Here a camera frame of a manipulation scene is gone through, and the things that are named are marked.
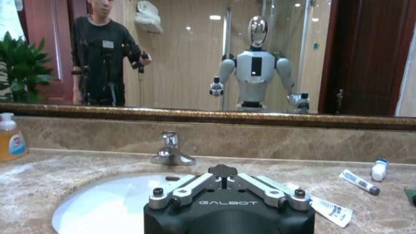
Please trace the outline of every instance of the marble backsplash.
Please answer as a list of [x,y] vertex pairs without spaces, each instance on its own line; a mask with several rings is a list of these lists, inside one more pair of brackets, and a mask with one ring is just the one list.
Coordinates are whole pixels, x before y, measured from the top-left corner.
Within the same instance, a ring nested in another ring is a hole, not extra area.
[[189,155],[416,164],[416,133],[276,126],[16,117],[30,148],[154,154],[176,131]]

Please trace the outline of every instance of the soap dispenser bottle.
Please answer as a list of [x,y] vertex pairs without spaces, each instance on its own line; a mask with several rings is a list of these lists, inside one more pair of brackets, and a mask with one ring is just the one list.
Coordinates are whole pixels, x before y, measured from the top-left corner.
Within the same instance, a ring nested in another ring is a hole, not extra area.
[[10,161],[28,153],[26,142],[21,132],[16,129],[12,113],[2,113],[0,122],[0,162]]

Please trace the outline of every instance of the faucet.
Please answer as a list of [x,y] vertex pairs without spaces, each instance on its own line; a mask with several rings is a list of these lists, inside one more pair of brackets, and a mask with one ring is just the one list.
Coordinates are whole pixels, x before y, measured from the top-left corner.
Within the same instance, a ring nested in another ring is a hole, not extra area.
[[157,155],[152,157],[152,163],[169,166],[194,165],[194,158],[182,154],[178,150],[177,133],[162,132],[160,135],[164,140],[164,147],[158,149]]

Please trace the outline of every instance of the white robot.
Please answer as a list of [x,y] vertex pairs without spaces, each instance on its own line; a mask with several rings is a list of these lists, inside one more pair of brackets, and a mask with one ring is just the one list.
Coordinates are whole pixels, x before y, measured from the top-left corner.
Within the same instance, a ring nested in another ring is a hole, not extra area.
[[240,98],[236,108],[242,111],[265,111],[261,104],[265,97],[266,85],[269,84],[274,70],[281,78],[281,83],[286,90],[289,104],[294,107],[294,113],[309,112],[308,93],[296,94],[292,89],[294,81],[292,79],[292,64],[281,56],[277,58],[261,49],[266,37],[268,24],[262,16],[254,16],[249,22],[248,35],[252,41],[249,50],[245,50],[234,59],[228,54],[222,57],[220,75],[213,78],[209,94],[220,96],[224,94],[224,84],[236,68],[236,78],[240,87]]

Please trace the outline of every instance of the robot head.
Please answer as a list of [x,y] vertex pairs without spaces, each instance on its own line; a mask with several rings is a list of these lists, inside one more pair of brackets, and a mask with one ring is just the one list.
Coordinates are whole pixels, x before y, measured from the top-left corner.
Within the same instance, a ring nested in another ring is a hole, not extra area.
[[248,25],[248,37],[252,41],[252,47],[261,48],[268,31],[268,23],[264,16],[254,16]]

